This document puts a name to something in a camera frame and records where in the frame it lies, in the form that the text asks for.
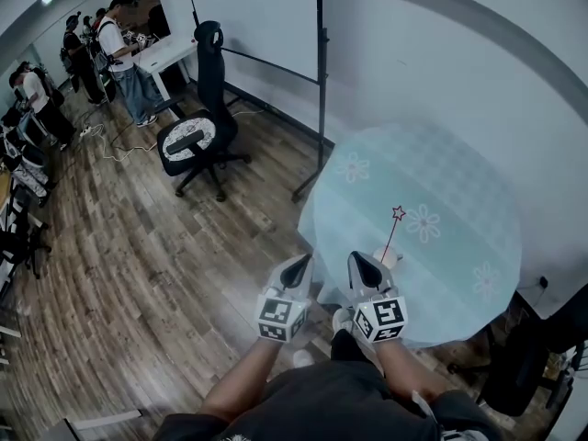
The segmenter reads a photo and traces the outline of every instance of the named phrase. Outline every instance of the chair headrest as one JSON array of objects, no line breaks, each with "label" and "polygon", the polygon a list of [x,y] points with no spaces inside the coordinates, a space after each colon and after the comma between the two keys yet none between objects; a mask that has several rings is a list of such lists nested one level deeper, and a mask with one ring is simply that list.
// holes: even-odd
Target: chair headrest
[{"label": "chair headrest", "polygon": [[198,45],[202,44],[207,52],[215,53],[221,50],[224,37],[222,36],[221,23],[218,21],[205,21],[194,30],[194,39]]}]

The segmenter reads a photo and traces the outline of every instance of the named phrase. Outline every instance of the round table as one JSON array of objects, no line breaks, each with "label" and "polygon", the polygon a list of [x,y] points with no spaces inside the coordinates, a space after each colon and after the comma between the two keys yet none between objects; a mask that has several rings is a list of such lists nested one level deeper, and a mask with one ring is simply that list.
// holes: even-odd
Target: round table
[{"label": "round table", "polygon": [[446,130],[389,124],[337,144],[300,216],[313,246],[320,303],[348,305],[347,257],[386,245],[406,298],[404,343],[470,338],[503,312],[519,281],[517,207],[488,162]]}]

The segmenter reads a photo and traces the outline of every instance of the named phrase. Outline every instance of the wooden floor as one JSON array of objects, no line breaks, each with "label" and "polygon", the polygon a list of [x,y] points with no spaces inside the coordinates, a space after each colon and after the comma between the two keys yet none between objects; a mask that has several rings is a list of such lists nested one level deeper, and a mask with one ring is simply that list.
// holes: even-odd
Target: wooden floor
[{"label": "wooden floor", "polygon": [[[227,94],[227,99],[234,96]],[[199,107],[188,88],[183,108]],[[81,95],[67,96],[64,112],[76,119],[89,109]],[[256,111],[243,102],[232,113]],[[55,154],[60,183],[40,216],[51,225],[53,247],[42,255],[42,278],[17,273],[3,305],[15,311],[22,339],[6,338],[10,366],[4,376],[14,411],[8,421],[23,440],[36,439],[63,417],[71,421],[139,408],[144,417],[95,433],[112,440],[147,440],[164,416],[192,413],[219,378],[255,340],[249,321],[272,267],[303,251],[296,232],[301,205],[291,191],[312,171],[315,148],[273,115],[237,117],[234,152],[253,163],[220,172],[229,198],[215,200],[207,175],[176,198],[156,150],[135,151],[121,163],[103,160],[103,142],[85,137]],[[88,122],[104,123],[107,143],[151,147],[171,122],[138,130],[117,102]],[[124,155],[107,146],[107,155]],[[315,305],[305,345],[326,358],[330,315]],[[503,330],[505,319],[497,322]],[[290,367],[285,348],[274,373]],[[449,376],[448,362],[479,364],[487,350],[477,337],[417,355],[455,387],[477,394],[482,379]],[[537,393],[519,419],[486,410],[507,439],[539,439],[553,411]]]}]

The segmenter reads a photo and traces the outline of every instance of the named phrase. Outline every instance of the pink star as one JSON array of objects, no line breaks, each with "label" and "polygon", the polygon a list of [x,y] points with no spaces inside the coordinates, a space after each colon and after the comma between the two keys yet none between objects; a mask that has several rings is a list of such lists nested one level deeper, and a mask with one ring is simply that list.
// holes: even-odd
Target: pink star
[{"label": "pink star", "polygon": [[398,221],[401,221],[404,217],[404,214],[406,214],[406,212],[402,210],[402,206],[399,206],[398,208],[392,208],[392,210],[394,211],[394,215],[392,217]]}]

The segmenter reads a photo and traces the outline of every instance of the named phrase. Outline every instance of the dark gray shirt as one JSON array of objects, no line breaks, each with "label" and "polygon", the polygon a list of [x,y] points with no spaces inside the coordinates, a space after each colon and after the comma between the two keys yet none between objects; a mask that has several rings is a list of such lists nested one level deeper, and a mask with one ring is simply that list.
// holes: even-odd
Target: dark gray shirt
[{"label": "dark gray shirt", "polygon": [[452,430],[502,439],[463,391],[444,393],[430,408],[434,416],[395,400],[370,364],[327,361],[279,375],[261,402],[231,424],[209,415],[170,415],[154,441],[439,440]]}]

